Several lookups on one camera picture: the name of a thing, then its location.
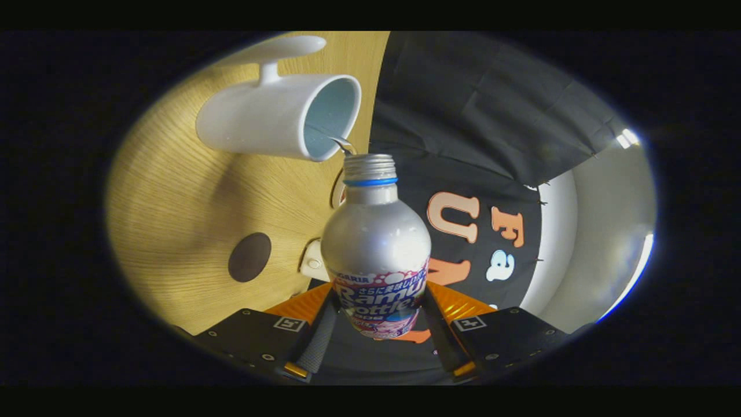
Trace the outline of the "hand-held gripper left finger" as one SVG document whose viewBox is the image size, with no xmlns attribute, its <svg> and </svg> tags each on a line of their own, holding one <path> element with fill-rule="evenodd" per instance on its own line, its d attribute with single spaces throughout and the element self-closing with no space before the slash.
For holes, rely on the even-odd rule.
<svg viewBox="0 0 741 417">
<path fill-rule="evenodd" d="M 331 283 L 266 311 L 243 308 L 194 335 L 202 348 L 270 383 L 309 383 L 334 330 L 339 302 Z"/>
</svg>

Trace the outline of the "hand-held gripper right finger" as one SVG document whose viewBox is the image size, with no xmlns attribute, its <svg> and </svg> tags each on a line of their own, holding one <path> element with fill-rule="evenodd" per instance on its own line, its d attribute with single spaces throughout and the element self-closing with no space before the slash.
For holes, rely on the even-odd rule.
<svg viewBox="0 0 741 417">
<path fill-rule="evenodd" d="M 423 303 L 443 370 L 453 380 L 500 380 L 563 348 L 571 335 L 522 307 L 498 310 L 428 282 Z"/>
</svg>

